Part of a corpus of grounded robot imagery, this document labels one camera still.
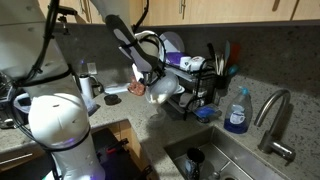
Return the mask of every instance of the drain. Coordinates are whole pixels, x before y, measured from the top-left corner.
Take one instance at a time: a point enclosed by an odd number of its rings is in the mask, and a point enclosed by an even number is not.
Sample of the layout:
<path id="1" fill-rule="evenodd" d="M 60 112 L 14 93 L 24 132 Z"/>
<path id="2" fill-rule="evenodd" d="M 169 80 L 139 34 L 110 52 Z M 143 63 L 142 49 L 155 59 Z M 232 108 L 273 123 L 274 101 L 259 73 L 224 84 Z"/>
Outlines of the drain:
<path id="1" fill-rule="evenodd" d="M 238 180 L 238 179 L 231 175 L 225 175 L 221 178 L 221 180 Z"/>

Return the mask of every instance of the bowl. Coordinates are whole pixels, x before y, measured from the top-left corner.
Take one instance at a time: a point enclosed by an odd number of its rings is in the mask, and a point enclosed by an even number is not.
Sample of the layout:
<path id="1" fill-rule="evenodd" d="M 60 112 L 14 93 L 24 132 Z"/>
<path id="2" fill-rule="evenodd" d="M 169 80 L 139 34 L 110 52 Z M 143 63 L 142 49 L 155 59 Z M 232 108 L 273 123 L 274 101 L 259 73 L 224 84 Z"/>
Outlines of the bowl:
<path id="1" fill-rule="evenodd" d="M 154 85 L 146 88 L 145 97 L 151 104 L 162 104 L 168 100 L 179 88 L 178 77 L 170 71 Z"/>

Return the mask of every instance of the bottle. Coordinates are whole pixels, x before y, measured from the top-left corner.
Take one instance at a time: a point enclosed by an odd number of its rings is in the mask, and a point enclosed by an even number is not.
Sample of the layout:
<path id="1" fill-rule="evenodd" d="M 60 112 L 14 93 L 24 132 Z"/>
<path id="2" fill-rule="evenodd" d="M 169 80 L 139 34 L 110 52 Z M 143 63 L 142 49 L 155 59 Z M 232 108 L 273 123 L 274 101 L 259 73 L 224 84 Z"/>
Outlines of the bottle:
<path id="1" fill-rule="evenodd" d="M 92 87 L 90 82 L 90 77 L 88 74 L 80 75 L 80 86 L 82 90 L 82 94 L 87 96 L 90 99 L 93 99 Z"/>
<path id="2" fill-rule="evenodd" d="M 247 132 L 252 118 L 249 90 L 240 88 L 241 92 L 229 104 L 224 120 L 224 128 L 236 134 Z"/>

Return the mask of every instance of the kitchen sink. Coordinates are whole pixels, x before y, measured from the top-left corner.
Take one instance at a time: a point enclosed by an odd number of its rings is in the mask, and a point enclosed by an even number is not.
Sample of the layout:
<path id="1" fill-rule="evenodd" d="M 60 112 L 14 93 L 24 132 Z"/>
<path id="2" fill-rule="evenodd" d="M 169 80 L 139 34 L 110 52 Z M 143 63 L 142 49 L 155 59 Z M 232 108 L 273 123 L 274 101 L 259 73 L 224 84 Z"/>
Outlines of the kitchen sink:
<path id="1" fill-rule="evenodd" d="M 222 180 L 284 179 L 247 149 L 213 127 L 165 147 L 184 177 L 186 152 L 191 147 L 197 147 L 205 154 L 205 160 L 200 165 L 200 179 L 214 179 L 213 172 L 218 172 L 225 165 L 220 172 Z"/>

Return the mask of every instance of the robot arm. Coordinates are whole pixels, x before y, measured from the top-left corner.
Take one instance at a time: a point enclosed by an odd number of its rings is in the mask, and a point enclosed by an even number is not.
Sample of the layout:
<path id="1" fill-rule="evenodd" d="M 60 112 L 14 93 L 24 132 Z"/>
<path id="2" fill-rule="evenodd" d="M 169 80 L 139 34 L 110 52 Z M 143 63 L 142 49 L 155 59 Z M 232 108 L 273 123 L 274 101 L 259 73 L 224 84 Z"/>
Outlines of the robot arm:
<path id="1" fill-rule="evenodd" d="M 143 74 L 145 85 L 152 84 L 153 72 L 158 77 L 163 76 L 164 68 L 158 64 L 159 49 L 163 43 L 157 34 L 151 31 L 133 34 L 129 24 L 129 0 L 91 1 L 102 17 L 105 17 L 106 26 L 119 43 L 121 52 L 131 59 L 137 70 Z"/>
<path id="2" fill-rule="evenodd" d="M 146 31 L 133 35 L 127 28 L 128 23 L 124 23 L 128 19 L 122 22 L 105 13 L 104 7 L 110 5 L 109 2 L 125 3 L 129 0 L 93 1 L 100 13 L 107 17 L 107 27 L 138 71 L 146 76 L 158 71 L 159 42 L 154 38 L 155 34 Z M 32 99 L 29 112 L 32 136 L 29 137 L 49 152 L 59 171 L 56 178 L 104 179 L 108 172 L 104 172 L 96 157 L 87 110 L 62 53 L 54 40 L 46 44 L 44 51 L 41 50 L 46 20 L 38 6 L 36 0 L 0 0 L 0 72 L 12 81 L 23 80 L 17 84 Z M 56 10 L 50 12 L 52 20 L 56 17 Z M 145 38 L 153 43 L 139 41 Z"/>

